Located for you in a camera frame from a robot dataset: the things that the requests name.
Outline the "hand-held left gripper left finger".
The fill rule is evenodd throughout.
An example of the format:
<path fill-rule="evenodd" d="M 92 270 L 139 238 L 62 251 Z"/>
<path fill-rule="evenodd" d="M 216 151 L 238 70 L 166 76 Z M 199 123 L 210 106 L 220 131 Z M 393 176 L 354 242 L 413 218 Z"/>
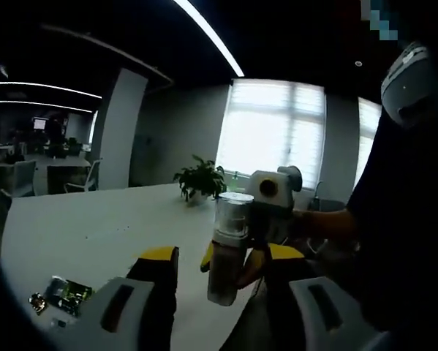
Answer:
<path fill-rule="evenodd" d="M 111 279 L 75 323 L 76 350 L 169 350 L 176 311 L 178 247 L 149 249 Z"/>

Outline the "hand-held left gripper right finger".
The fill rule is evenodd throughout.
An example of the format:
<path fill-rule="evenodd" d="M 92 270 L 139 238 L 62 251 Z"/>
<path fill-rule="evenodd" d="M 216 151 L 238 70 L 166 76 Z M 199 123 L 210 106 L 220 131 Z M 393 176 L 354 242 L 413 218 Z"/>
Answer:
<path fill-rule="evenodd" d="M 388 350 L 390 334 L 376 331 L 360 304 L 318 275 L 296 249 L 270 244 L 264 280 L 276 350 Z"/>

